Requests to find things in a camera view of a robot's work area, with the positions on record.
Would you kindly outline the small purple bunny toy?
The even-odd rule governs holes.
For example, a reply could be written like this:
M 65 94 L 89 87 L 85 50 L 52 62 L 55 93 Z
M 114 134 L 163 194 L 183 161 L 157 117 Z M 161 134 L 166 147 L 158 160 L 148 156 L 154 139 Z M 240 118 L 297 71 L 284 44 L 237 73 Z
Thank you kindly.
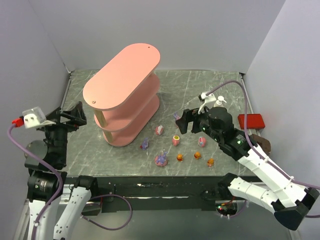
M 141 143 L 140 148 L 141 148 L 142 150 L 147 150 L 148 147 L 149 147 L 149 138 L 146 137 L 146 138 L 143 140 L 143 142 Z

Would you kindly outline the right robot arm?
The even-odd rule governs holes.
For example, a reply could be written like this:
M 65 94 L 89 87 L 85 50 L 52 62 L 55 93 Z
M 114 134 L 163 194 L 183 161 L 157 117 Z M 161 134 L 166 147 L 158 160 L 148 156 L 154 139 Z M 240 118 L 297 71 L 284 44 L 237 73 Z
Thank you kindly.
M 289 230 L 298 229 L 320 196 L 319 188 L 297 182 L 286 174 L 253 139 L 234 127 L 233 118 L 224 107 L 185 109 L 176 120 L 181 134 L 192 123 L 192 133 L 203 132 L 217 142 L 219 148 L 253 172 L 265 185 L 261 187 L 228 173 L 218 183 L 222 196 L 234 196 L 270 211 Z

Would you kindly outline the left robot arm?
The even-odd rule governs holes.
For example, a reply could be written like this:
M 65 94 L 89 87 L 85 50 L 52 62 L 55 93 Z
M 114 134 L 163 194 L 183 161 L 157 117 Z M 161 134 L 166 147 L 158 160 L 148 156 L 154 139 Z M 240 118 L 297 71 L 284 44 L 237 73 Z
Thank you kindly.
M 79 176 L 71 188 L 68 203 L 56 218 L 67 173 L 68 134 L 87 123 L 82 102 L 68 110 L 60 107 L 44 115 L 39 107 L 23 112 L 27 129 L 44 132 L 43 140 L 27 147 L 24 166 L 29 171 L 27 199 L 29 201 L 30 240 L 68 240 L 86 203 L 98 193 L 98 181 L 92 176 Z

